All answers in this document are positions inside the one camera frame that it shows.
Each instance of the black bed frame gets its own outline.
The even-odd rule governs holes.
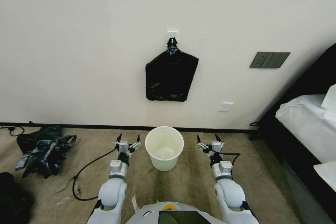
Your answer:
[[[336,83],[335,59],[336,44],[329,47],[263,116],[258,130],[276,157],[287,161],[334,223],[336,209],[332,202],[336,199],[336,192],[313,168],[321,162],[275,118],[275,112],[281,104],[298,96],[326,94]]]

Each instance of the gray switch panel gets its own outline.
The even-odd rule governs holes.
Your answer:
[[[263,64],[266,59],[268,52],[257,52],[257,55],[254,57],[250,67],[251,68],[259,68]]]
[[[280,68],[289,56],[289,52],[257,52],[251,68]]]

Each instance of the black plastic bag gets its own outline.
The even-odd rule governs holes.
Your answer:
[[[177,48],[170,38],[165,52],[146,65],[146,96],[148,100],[184,102],[194,77],[198,58]]]
[[[28,224],[34,203],[28,192],[14,183],[13,175],[0,173],[0,216],[4,223]]]
[[[19,135],[16,141],[23,156],[15,170],[26,168],[22,177],[35,172],[43,174],[45,179],[57,175],[65,153],[75,144],[76,139],[76,135],[62,136],[62,129],[58,125]]]

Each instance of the bed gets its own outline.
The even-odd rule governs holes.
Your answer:
[[[336,223],[336,211],[331,203],[336,199],[336,192],[314,169],[315,165],[336,160],[336,123],[328,115],[322,123],[323,111],[319,110],[323,94],[336,83],[335,57],[336,44],[266,112],[259,121],[258,132],[279,161],[285,160],[290,165]]]

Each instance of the black baseboard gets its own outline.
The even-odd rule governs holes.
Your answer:
[[[45,125],[54,124],[36,124],[36,123],[14,123],[14,122],[0,122],[0,126],[22,126],[22,127],[42,127]],[[84,124],[58,124],[62,128],[90,128],[90,129],[108,129],[108,130],[152,130],[155,127],[150,126],[113,126],[113,125],[84,125]],[[254,129],[213,129],[213,128],[180,128],[174,127],[181,132],[204,132],[204,133],[245,133],[253,134],[256,132]]]

